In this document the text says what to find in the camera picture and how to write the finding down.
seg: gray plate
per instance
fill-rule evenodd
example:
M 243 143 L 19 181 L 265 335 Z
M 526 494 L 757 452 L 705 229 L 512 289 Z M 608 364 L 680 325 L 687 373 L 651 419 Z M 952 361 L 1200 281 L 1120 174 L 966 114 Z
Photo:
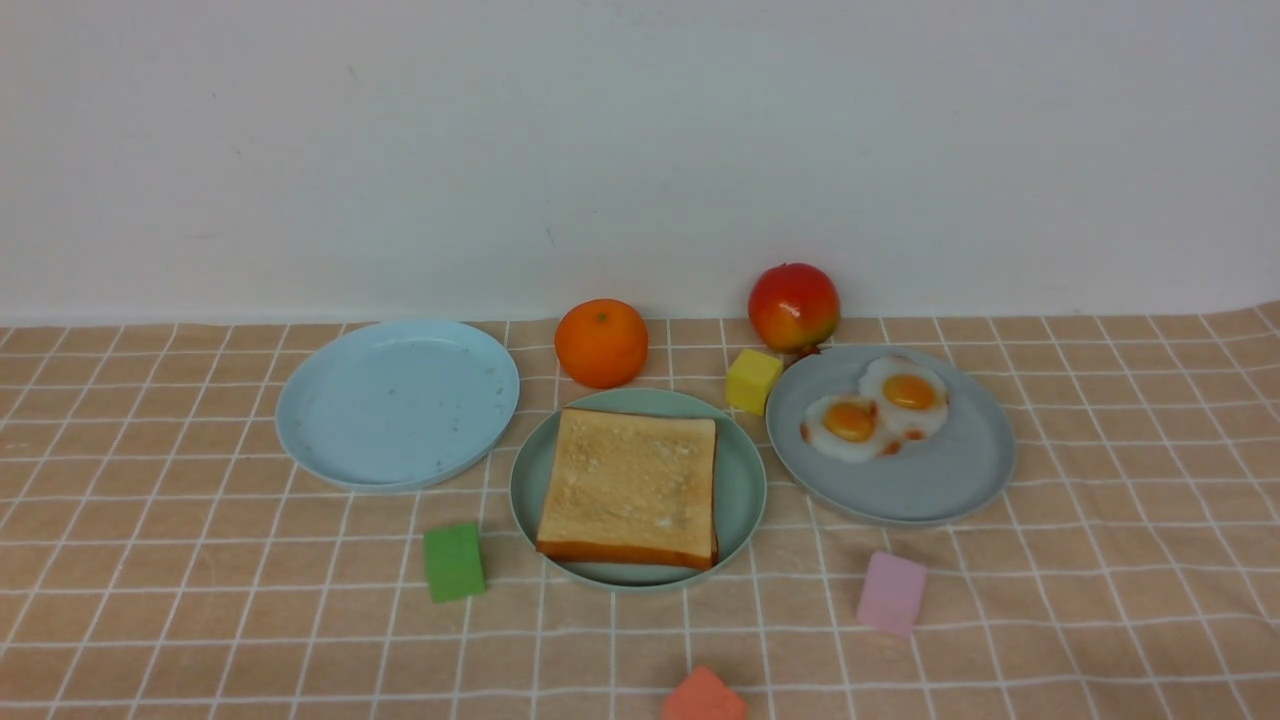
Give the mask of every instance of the gray plate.
M 867 364 L 902 355 L 933 370 L 951 392 L 947 421 L 932 438 L 863 464 L 820 455 L 800 437 L 805 407 L 824 395 L 858 392 Z M 796 363 L 765 407 L 778 457 L 796 480 L 831 507 L 879 525 L 924 528 L 972 515 L 1000 496 L 1014 474 L 1018 441 L 987 388 L 937 357 L 892 346 L 852 345 Z
M 739 553 L 764 516 L 767 489 L 764 462 L 750 436 L 728 415 L 696 397 L 655 388 L 620 388 L 589 395 L 572 407 L 611 410 L 667 418 L 716 419 L 716 538 L 719 562 L 698 571 L 663 565 L 623 565 L 617 562 L 552 562 L 573 578 L 611 591 L 659 591 L 685 587 L 705 579 Z M 511 469 L 511 512 L 529 544 L 538 537 L 543 501 L 552 478 L 556 437 L 561 414 L 543 420 L 516 455 Z

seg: red apple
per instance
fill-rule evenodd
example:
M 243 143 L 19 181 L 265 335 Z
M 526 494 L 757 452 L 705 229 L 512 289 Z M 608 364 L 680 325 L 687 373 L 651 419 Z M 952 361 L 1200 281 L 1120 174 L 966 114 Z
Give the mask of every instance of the red apple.
M 812 355 L 840 323 L 840 293 L 827 273 L 804 263 L 765 270 L 746 302 L 751 327 L 771 350 Z

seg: green cube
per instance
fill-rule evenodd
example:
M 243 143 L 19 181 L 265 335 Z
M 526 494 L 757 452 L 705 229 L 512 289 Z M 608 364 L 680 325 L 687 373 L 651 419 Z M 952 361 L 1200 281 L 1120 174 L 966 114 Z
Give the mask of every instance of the green cube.
M 461 523 L 422 533 L 426 583 L 433 602 L 449 602 L 484 594 L 484 565 L 480 562 L 480 529 Z

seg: toast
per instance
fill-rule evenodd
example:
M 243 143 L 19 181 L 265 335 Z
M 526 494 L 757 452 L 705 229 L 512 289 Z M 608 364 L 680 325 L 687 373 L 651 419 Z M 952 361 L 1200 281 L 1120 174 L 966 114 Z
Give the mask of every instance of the toast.
M 719 560 L 716 420 L 566 407 L 535 546 L 563 562 Z

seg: bread crust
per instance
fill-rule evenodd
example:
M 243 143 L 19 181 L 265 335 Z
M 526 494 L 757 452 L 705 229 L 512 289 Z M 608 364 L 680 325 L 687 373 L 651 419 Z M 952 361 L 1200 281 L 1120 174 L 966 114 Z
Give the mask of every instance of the bread crust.
M 538 541 L 538 552 L 557 562 L 621 562 L 626 565 L 672 565 L 694 570 L 710 570 L 719 561 L 719 548 L 710 557 L 673 550 L 598 544 L 591 542 Z

